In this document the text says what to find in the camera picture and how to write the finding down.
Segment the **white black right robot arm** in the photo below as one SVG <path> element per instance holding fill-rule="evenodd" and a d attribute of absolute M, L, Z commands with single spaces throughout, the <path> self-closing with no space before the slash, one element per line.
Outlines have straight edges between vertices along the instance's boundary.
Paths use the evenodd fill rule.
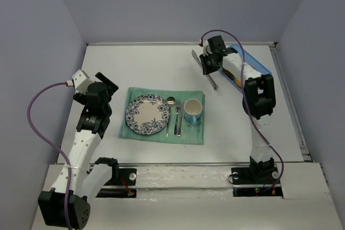
<path fill-rule="evenodd" d="M 246 52 L 226 47 L 222 36 L 201 39 L 203 53 L 199 56 L 203 74 L 209 75 L 220 69 L 231 73 L 239 81 L 244 112 L 251 124 L 252 148 L 247 167 L 233 168 L 230 182 L 235 185 L 275 184 L 279 173 L 273 151 L 264 136 L 276 105 L 274 78 L 270 73 L 261 73 L 246 61 Z"/>

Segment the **silver metal tongs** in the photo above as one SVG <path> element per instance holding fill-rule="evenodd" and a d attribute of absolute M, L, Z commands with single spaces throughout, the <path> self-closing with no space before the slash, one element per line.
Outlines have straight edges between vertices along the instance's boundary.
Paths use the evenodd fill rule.
<path fill-rule="evenodd" d="M 203 68 L 203 67 L 202 67 L 202 64 L 201 64 L 201 61 L 200 61 L 200 59 L 199 59 L 197 53 L 196 53 L 194 50 L 191 50 L 191 55 L 192 55 L 192 57 L 194 58 L 194 60 L 198 63 L 198 65 L 199 65 L 201 68 Z M 214 89 L 215 91 L 218 91 L 218 85 L 216 84 L 216 82 L 214 81 L 214 79 L 213 79 L 210 75 L 208 75 L 208 74 L 206 75 L 206 77 L 207 77 L 208 81 L 211 83 L 213 89 Z"/>

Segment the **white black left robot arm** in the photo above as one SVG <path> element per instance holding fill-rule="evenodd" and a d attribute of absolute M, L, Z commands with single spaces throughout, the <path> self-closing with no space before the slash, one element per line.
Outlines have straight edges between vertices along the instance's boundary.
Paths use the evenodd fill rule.
<path fill-rule="evenodd" d="M 98 72 L 93 81 L 78 70 L 65 84 L 74 87 L 74 101 L 83 105 L 70 153 L 48 191 L 41 191 L 38 205 L 48 226 L 83 229 L 91 213 L 91 201 L 112 176 L 119 174 L 116 159 L 101 157 L 90 167 L 92 156 L 110 123 L 110 101 L 119 89 Z"/>

